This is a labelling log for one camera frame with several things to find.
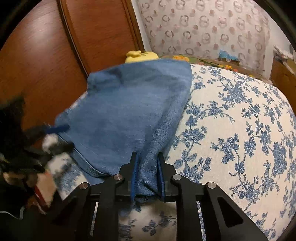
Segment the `yellow plush toy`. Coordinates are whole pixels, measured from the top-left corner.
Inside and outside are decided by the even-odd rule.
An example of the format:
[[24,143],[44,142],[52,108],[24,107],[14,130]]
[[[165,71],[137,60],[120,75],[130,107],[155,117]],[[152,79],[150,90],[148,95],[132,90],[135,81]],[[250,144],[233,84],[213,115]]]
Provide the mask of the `yellow plush toy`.
[[152,61],[157,59],[159,59],[159,57],[154,52],[128,51],[126,54],[125,63]]

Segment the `stack of papers on sideboard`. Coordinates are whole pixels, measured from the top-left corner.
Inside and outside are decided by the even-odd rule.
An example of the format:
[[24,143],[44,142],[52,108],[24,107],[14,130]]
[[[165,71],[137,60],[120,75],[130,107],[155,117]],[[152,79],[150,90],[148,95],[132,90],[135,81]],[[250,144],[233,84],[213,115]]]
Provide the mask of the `stack of papers on sideboard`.
[[295,62],[295,50],[292,45],[289,46],[289,50],[283,50],[278,45],[273,46],[273,56],[280,61],[292,60]]

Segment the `blue floral white bedspread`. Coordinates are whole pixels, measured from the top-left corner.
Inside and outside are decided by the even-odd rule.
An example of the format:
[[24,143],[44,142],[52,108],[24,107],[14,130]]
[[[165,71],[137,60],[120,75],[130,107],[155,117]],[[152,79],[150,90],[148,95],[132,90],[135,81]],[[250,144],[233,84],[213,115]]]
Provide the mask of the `blue floral white bedspread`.
[[276,87],[193,64],[191,96],[166,161],[215,182],[265,234],[280,240],[295,216],[295,115]]

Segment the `small blue object by curtain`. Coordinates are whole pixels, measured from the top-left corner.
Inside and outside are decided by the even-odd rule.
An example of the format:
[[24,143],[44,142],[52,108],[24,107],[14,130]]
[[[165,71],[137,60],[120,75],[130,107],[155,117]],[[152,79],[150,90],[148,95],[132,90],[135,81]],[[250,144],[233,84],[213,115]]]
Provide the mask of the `small blue object by curtain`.
[[228,59],[228,60],[233,60],[233,61],[238,61],[238,57],[230,55],[228,52],[224,50],[220,50],[218,57],[220,59]]

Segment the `brown wooden wardrobe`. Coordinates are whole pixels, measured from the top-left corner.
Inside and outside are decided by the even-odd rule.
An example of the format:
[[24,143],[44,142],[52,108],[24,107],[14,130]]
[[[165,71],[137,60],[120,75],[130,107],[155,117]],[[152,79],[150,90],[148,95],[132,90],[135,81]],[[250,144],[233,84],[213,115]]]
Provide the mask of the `brown wooden wardrobe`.
[[52,124],[90,73],[143,49],[131,1],[1,1],[1,101],[24,97],[23,128]]

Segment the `wooden sideboard cabinet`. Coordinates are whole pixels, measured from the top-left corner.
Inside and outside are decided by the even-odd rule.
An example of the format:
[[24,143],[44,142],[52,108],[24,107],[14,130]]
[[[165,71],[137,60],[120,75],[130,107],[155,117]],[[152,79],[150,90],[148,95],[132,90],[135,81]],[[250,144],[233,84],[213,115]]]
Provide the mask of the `wooden sideboard cabinet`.
[[295,75],[292,74],[281,61],[273,58],[270,74],[273,85],[284,94],[295,94]]

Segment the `patterned sheer curtain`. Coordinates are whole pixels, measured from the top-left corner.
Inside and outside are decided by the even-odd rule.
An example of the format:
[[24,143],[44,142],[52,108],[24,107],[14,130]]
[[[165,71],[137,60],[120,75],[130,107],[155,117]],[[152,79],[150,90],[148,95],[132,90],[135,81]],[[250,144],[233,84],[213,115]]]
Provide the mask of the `patterned sheer curtain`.
[[217,59],[222,52],[264,73],[270,38],[267,13],[255,1],[137,1],[151,46],[159,56]]

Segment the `blue denim pants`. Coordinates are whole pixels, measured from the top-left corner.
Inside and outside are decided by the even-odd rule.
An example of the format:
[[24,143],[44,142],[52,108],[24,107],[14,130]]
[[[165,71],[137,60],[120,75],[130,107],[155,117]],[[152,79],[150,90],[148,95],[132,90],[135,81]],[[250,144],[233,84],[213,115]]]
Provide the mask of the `blue denim pants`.
[[136,152],[132,197],[155,196],[157,156],[171,148],[191,85],[191,65],[173,59],[94,72],[85,96],[60,113],[55,125],[69,125],[60,138],[73,142],[72,158],[88,182],[99,184],[117,174]]

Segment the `colourful flower blanket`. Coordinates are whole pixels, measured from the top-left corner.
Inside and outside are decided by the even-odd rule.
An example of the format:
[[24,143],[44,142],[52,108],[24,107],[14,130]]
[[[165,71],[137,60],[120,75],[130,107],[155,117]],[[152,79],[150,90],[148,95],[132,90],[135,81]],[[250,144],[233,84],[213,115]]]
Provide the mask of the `colourful flower blanket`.
[[232,72],[241,73],[241,74],[247,75],[249,77],[259,79],[259,80],[263,81],[264,83],[268,83],[270,85],[273,84],[271,80],[265,78],[263,75],[258,74],[257,72],[251,70],[250,68],[245,68],[243,66],[240,66],[238,61],[231,60],[230,62],[227,62],[227,61],[220,61],[220,60],[205,59],[205,58],[200,58],[200,57],[188,57],[188,56],[184,56],[184,55],[164,55],[164,56],[161,56],[161,58],[183,60],[183,61],[187,61],[191,64],[199,64],[199,65],[203,65],[203,66],[218,67],[218,68],[230,70]]

